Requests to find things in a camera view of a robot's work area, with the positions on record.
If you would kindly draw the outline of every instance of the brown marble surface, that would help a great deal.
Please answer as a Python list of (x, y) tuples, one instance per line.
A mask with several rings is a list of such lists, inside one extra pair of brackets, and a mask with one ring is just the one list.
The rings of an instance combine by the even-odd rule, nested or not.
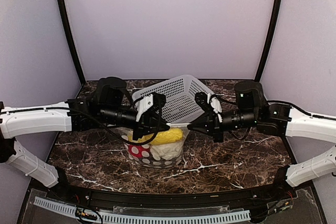
[[(135, 92), (160, 81), (128, 81)], [(234, 100), (233, 80), (204, 80), (216, 94)], [(88, 82), (79, 94), (91, 94), (97, 82)], [(233, 106), (223, 104), (223, 110)], [(245, 130), (236, 132), (242, 136)], [(149, 194), (210, 193), (271, 184), (278, 168), (290, 158), (278, 137), (251, 130), (244, 141), (225, 134), (224, 143), (190, 132), (183, 161), (170, 169), (155, 169), (129, 161), (120, 140), (104, 130), (61, 133), (49, 163), (63, 168), (72, 185)]]

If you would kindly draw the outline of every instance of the white wall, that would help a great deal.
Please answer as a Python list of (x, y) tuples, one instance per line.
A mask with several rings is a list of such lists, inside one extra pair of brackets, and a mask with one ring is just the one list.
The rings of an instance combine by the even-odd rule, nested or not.
[[(50, 104), (74, 97), (79, 81), (56, 0), (0, 0), (0, 101)], [(55, 133), (17, 139), (46, 159)], [(1, 223), (16, 223), (29, 178), (0, 164)]]
[(125, 79), (247, 78), (273, 0), (66, 0), (84, 74)]
[[(269, 99), (311, 112), (336, 115), (336, 0), (282, 0), (269, 60), (261, 82)], [(290, 139), (299, 162), (332, 144)], [(336, 223), (336, 180), (315, 180), (328, 223)]]

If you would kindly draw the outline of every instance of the yellow object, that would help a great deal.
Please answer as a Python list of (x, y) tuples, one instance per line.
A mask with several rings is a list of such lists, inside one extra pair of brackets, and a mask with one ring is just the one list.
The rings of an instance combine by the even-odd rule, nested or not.
[[(152, 136), (153, 134), (146, 135), (141, 139), (138, 139), (138, 141), (134, 141), (132, 139), (132, 136), (129, 135), (128, 139), (131, 142), (142, 143), (149, 140)], [(168, 131), (159, 132), (156, 138), (153, 141), (151, 141), (150, 144), (152, 145), (169, 144), (179, 142), (182, 139), (183, 139), (183, 131), (180, 128), (170, 128)]]

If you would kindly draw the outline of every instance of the robotic arm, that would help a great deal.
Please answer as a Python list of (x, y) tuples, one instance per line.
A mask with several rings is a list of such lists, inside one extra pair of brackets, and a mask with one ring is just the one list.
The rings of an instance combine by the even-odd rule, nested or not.
[[(215, 142), (223, 141), (223, 132), (256, 127), (273, 136), (303, 136), (336, 143), (336, 117), (311, 114), (293, 104), (267, 101), (258, 82), (242, 81), (235, 85), (238, 109), (225, 111), (217, 97), (197, 93), (195, 102), (204, 114), (191, 122), (190, 130), (207, 134)], [(160, 110), (165, 96), (153, 93), (138, 103), (138, 111), (122, 106), (125, 82), (119, 78), (100, 79), (95, 93), (87, 99), (71, 99), (48, 106), (31, 108), (3, 107), (0, 103), (0, 163), (10, 164), (26, 176), (51, 188), (66, 180), (64, 171), (48, 165), (26, 150), (16, 136), (47, 131), (85, 131), (104, 125), (133, 129), (133, 139), (168, 130)], [(306, 162), (278, 170), (275, 183), (296, 187), (303, 182), (336, 170), (336, 147)]]

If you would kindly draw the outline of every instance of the gray basket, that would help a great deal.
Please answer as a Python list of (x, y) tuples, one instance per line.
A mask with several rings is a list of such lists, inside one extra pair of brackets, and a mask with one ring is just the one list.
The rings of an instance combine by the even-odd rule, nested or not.
[(139, 90), (132, 98), (136, 100), (152, 92), (166, 96), (162, 118), (170, 123), (190, 123), (198, 118), (204, 111), (196, 104), (195, 94), (214, 93), (195, 77), (185, 74)]

